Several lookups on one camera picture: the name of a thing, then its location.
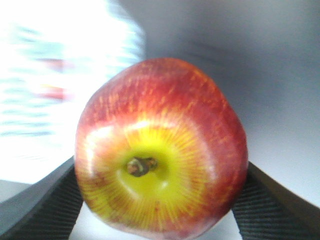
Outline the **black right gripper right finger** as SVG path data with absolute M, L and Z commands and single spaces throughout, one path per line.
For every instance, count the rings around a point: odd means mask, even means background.
M 320 209 L 249 163 L 232 208 L 244 240 L 318 240 Z

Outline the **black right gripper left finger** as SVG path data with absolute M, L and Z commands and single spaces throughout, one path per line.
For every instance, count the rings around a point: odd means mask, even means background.
M 83 197 L 74 159 L 0 204 L 2 240 L 67 240 L 76 224 Z

